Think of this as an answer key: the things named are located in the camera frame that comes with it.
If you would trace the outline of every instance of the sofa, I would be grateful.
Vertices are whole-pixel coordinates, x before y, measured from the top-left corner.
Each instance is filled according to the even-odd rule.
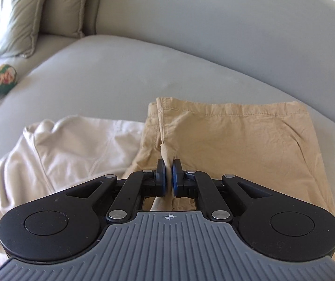
[[[335,199],[335,2],[86,0],[80,39],[41,33],[1,58],[20,82],[0,101],[0,158],[23,128],[67,115],[144,121],[158,96],[207,103],[299,100]]]

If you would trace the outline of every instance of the gray ribbed surface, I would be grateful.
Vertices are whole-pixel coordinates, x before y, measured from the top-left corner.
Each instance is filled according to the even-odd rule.
[[[260,280],[332,281],[329,257],[307,263],[267,258],[248,246],[229,224],[205,219],[199,211],[139,212],[112,225],[101,241],[74,260],[32,265],[15,259],[0,269],[0,281]]]

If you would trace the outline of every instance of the beige shorts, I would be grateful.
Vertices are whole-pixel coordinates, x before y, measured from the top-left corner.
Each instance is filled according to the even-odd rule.
[[[171,193],[170,166],[179,158],[184,170],[204,171],[215,179],[236,174],[335,214],[316,133],[298,102],[202,104],[157,98],[149,105],[140,150],[124,176],[155,169],[161,157],[169,193],[146,200],[147,210],[195,209],[192,199]]]

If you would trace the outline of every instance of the round metal bolt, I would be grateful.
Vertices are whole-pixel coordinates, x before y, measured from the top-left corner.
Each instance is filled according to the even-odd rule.
[[[230,213],[226,210],[216,210],[212,212],[212,217],[215,219],[227,219],[230,217]]]
[[[109,216],[112,219],[123,219],[127,216],[127,212],[125,212],[124,210],[112,210],[109,212]]]

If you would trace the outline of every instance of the black circular cap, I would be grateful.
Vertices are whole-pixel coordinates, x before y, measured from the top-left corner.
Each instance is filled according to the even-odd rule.
[[[274,215],[270,223],[277,232],[291,237],[304,236],[314,228],[314,222],[309,216],[292,211]]]
[[[68,217],[61,212],[39,211],[24,221],[24,227],[38,236],[50,236],[64,230],[68,223]]]

